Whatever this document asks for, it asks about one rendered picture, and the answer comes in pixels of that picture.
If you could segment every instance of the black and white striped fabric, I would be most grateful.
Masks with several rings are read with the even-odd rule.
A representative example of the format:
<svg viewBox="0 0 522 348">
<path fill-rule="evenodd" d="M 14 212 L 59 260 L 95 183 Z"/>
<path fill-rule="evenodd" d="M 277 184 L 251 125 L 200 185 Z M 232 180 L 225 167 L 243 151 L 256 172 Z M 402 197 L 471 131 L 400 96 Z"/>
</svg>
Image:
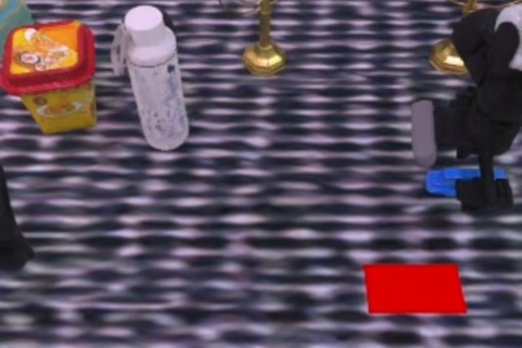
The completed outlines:
<svg viewBox="0 0 522 348">
<path fill-rule="evenodd" d="M 140 133 L 108 49 L 140 0 L 38 0 L 97 45 L 99 124 L 41 135 L 0 99 L 0 159 L 37 253 L 0 276 L 2 348 L 520 348 L 522 215 L 470 215 L 423 191 L 409 104 L 467 86 L 430 68 L 460 10 L 443 0 L 290 0 L 274 78 L 241 65 L 254 18 L 162 1 L 176 25 L 191 132 L 175 152 Z M 513 188 L 522 146 L 499 163 Z M 448 152 L 442 165 L 453 165 Z M 468 315 L 370 316 L 362 266 L 456 262 Z"/>
</svg>

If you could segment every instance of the gray gripper pad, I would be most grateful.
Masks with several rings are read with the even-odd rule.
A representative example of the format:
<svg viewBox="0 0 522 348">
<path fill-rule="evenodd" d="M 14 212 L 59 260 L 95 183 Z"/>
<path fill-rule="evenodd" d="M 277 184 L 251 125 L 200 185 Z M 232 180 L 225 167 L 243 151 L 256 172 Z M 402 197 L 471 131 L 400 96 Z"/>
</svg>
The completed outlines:
<svg viewBox="0 0 522 348">
<path fill-rule="evenodd" d="M 437 158 L 433 102 L 418 101 L 411 105 L 411 139 L 418 165 L 431 167 Z"/>
</svg>

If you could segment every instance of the red rectangle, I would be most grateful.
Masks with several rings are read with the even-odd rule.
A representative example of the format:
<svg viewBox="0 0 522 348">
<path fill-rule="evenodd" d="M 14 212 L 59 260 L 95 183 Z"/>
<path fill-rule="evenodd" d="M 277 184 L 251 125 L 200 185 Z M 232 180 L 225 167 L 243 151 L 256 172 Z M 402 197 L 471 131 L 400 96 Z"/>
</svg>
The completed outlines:
<svg viewBox="0 0 522 348">
<path fill-rule="evenodd" d="M 456 264 L 364 266 L 370 314 L 466 314 Z"/>
</svg>

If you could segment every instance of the menorah base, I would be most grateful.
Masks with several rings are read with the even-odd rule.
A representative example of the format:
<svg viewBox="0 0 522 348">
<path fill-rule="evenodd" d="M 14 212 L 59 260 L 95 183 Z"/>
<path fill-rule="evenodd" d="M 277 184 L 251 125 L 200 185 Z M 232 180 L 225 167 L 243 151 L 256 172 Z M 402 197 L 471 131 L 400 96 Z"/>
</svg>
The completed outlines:
<svg viewBox="0 0 522 348">
<path fill-rule="evenodd" d="M 430 54 L 430 64 L 434 69 L 442 73 L 455 75 L 467 73 L 464 62 L 449 39 L 439 41 L 433 46 Z"/>
<path fill-rule="evenodd" d="M 249 46 L 243 52 L 243 64 L 254 75 L 271 76 L 286 66 L 286 53 L 276 44 Z"/>
</svg>

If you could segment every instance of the bottle handle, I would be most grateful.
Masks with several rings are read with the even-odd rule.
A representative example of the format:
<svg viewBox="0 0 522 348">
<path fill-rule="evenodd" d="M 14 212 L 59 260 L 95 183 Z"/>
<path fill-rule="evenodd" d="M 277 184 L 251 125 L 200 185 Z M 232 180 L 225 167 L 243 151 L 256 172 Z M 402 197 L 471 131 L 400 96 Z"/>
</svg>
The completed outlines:
<svg viewBox="0 0 522 348">
<path fill-rule="evenodd" d="M 123 24 L 119 24 L 114 32 L 113 43 L 111 44 L 111 65 L 113 72 L 117 76 L 125 74 L 126 57 L 129 47 L 130 36 Z"/>
</svg>

